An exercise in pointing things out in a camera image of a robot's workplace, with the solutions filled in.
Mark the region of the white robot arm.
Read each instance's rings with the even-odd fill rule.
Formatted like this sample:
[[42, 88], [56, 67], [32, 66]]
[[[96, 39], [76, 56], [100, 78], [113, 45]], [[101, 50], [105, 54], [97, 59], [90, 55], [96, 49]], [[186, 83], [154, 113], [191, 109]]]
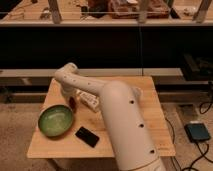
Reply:
[[77, 66], [68, 63], [54, 78], [62, 91], [73, 88], [99, 97], [100, 110], [120, 171], [166, 171], [141, 114], [138, 88], [119, 81], [104, 81], [77, 74]]

